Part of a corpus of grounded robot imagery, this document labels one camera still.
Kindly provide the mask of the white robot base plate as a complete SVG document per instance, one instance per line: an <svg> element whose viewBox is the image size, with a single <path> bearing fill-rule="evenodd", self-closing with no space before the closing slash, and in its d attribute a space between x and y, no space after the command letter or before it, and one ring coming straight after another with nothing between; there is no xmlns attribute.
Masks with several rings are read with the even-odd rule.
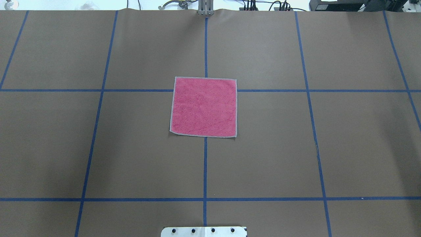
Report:
<svg viewBox="0 0 421 237"><path fill-rule="evenodd" d="M247 237L242 226L165 227L161 237Z"/></svg>

